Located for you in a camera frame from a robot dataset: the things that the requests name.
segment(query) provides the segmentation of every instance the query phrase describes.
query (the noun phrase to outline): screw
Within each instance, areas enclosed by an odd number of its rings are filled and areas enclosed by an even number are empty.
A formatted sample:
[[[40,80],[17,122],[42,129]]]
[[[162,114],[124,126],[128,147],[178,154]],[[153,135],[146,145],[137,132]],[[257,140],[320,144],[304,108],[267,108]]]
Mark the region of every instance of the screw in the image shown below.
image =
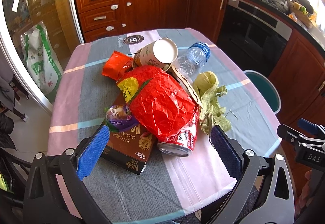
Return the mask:
[[[246,155],[252,157],[254,156],[254,152],[252,150],[247,150]]]
[[[279,161],[282,161],[283,160],[283,156],[281,154],[277,154],[275,156]]]
[[[67,150],[65,151],[65,154],[66,154],[66,155],[72,155],[72,154],[74,154],[74,149],[67,149]]]
[[[43,156],[43,154],[41,152],[38,152],[36,155],[35,155],[35,158],[36,159],[41,159]]]

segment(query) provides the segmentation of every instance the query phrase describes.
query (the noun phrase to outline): coca-cola can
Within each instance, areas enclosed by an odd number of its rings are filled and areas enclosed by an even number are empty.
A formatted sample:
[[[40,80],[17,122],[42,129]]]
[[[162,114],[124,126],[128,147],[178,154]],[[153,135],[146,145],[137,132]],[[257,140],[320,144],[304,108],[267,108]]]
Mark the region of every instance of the coca-cola can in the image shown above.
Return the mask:
[[[195,146],[198,120],[199,108],[196,109],[192,122],[182,129],[179,134],[171,136],[167,142],[157,144],[159,150],[177,157],[188,157]]]

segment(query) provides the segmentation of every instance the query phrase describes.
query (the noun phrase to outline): sliding glass door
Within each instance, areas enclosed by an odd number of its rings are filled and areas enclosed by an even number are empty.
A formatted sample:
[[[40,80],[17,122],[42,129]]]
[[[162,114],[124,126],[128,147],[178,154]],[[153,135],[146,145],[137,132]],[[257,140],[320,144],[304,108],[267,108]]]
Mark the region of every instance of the sliding glass door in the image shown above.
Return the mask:
[[[70,56],[82,41],[71,1],[1,0],[2,49],[17,78],[48,112]]]

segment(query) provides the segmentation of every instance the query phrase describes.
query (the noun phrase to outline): blue gripper pad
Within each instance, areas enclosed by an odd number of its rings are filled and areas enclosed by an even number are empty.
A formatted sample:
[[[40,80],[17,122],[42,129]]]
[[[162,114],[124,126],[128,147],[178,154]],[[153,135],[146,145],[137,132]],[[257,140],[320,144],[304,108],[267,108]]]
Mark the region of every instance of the blue gripper pad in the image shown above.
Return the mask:
[[[229,175],[237,180],[240,179],[242,176],[242,161],[220,127],[214,126],[212,128],[210,141],[217,150]]]
[[[82,181],[84,177],[89,176],[94,169],[100,155],[102,154],[109,140],[109,128],[101,125],[92,137],[91,142],[79,155],[77,160],[77,175]]]
[[[318,134],[317,126],[303,118],[300,118],[298,120],[298,126],[299,126],[299,128],[303,129],[306,132],[309,132],[312,135]]]

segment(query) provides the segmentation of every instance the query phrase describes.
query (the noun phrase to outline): can lid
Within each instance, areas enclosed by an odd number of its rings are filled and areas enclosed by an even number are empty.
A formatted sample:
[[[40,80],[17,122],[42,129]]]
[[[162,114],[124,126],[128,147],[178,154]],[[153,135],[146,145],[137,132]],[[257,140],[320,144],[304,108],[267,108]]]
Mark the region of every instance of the can lid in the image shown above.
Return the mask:
[[[192,153],[190,149],[176,144],[162,142],[158,143],[157,146],[161,152],[172,156],[188,157]]]
[[[207,43],[205,43],[205,42],[196,42],[190,48],[192,48],[192,47],[197,47],[197,48],[202,49],[204,51],[204,53],[205,53],[205,56],[206,56],[206,62],[208,61],[208,59],[210,58],[211,51],[210,51],[209,45]]]

